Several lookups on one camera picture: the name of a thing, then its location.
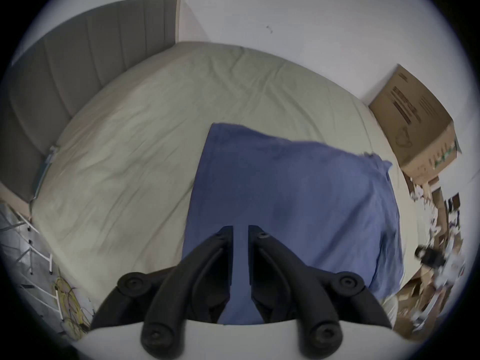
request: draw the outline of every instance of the floor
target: floor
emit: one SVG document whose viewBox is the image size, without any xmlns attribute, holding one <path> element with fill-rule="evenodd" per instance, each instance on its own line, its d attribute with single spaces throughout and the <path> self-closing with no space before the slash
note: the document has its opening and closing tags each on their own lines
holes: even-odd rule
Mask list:
<svg viewBox="0 0 480 360">
<path fill-rule="evenodd" d="M 19 297 L 22 297 L 25 302 L 29 303 L 54 332 L 69 341 L 78 340 L 85 333 L 72 323 L 72 321 L 77 321 L 77 319 L 72 316 L 72 313 L 75 313 L 75 311 L 72 312 L 72 308 L 68 305 L 71 305 L 75 299 L 78 301 L 78 305 L 83 312 L 84 329 L 92 319 L 95 312 L 94 308 L 85 292 L 75 287 L 75 283 L 72 282 L 71 279 L 65 278 L 61 268 L 55 264 L 54 260 L 52 260 L 52 274 L 49 272 L 50 263 L 35 252 L 27 253 L 16 262 L 22 253 L 29 249 L 28 240 L 30 240 L 31 245 L 41 254 L 47 258 L 50 256 L 42 237 L 33 229 L 28 228 L 27 224 L 20 225 L 15 229 L 8 229 L 9 226 L 21 222 L 21 219 L 11 212 L 7 206 L 0 204 L 0 254 L 3 264 L 7 267 L 13 284 L 18 288 Z M 66 290 L 64 293 L 65 296 L 69 293 L 68 297 L 64 298 L 62 298 L 62 293 L 60 294 L 60 300 L 67 300 L 67 303 L 63 303 L 63 305 L 67 305 L 67 307 L 61 308 L 63 320 L 58 312 L 59 304 L 57 300 L 50 296 L 55 295 L 55 283 L 60 275 L 65 280 L 58 283 L 60 292 Z"/>
</svg>

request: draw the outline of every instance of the white wall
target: white wall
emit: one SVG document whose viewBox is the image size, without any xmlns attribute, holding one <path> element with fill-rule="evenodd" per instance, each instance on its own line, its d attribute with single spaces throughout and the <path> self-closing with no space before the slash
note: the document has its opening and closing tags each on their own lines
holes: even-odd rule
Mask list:
<svg viewBox="0 0 480 360">
<path fill-rule="evenodd" d="M 51 0 L 20 52 L 70 17 L 114 1 Z M 480 230 L 479 93 L 455 34 L 429 0 L 182 0 L 179 39 L 284 57 L 366 104 L 402 64 L 454 120 L 463 155 L 440 180 L 445 198 L 460 193 L 464 252 L 471 265 Z"/>
</svg>

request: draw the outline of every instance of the bed frame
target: bed frame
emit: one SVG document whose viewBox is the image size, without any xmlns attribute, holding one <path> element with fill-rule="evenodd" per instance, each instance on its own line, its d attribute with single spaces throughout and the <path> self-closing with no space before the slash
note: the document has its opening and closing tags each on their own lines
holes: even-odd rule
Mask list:
<svg viewBox="0 0 480 360">
<path fill-rule="evenodd" d="M 0 85 L 0 199 L 31 217 L 58 137 L 103 87 L 175 45 L 180 0 L 124 0 L 81 13 L 33 44 Z"/>
</svg>

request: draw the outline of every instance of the bed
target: bed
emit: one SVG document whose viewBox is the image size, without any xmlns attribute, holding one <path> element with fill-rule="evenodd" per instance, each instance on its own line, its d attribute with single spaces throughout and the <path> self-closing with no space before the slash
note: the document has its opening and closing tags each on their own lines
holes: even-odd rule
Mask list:
<svg viewBox="0 0 480 360">
<path fill-rule="evenodd" d="M 44 151 L 51 144 L 58 150 L 31 202 L 33 223 L 54 260 L 94 304 L 124 273 L 181 259 L 212 123 L 374 152 L 392 162 L 402 285 L 419 269 L 416 211 L 397 160 L 368 107 L 333 82 L 263 52 L 198 42 L 176 42 L 105 81 L 57 139 L 45 142 Z"/>
</svg>

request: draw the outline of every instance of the screw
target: screw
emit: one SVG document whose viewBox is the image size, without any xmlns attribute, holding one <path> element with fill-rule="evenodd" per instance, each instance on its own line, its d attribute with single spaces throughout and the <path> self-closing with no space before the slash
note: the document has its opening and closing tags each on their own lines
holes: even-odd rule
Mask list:
<svg viewBox="0 0 480 360">
<path fill-rule="evenodd" d="M 312 335 L 316 347 L 326 347 L 337 344 L 342 339 L 340 328 L 336 324 L 321 324 Z"/>
<path fill-rule="evenodd" d="M 148 335 L 148 345 L 156 348 L 168 348 L 173 343 L 173 334 L 168 327 L 155 325 Z"/>
<path fill-rule="evenodd" d="M 143 283 L 144 282 L 141 279 L 139 279 L 138 277 L 132 277 L 131 279 L 128 279 L 125 282 L 125 286 L 129 290 L 138 290 L 142 287 Z"/>
<path fill-rule="evenodd" d="M 357 280 L 350 276 L 345 276 L 340 279 L 340 284 L 345 288 L 355 288 L 357 286 Z"/>
</svg>

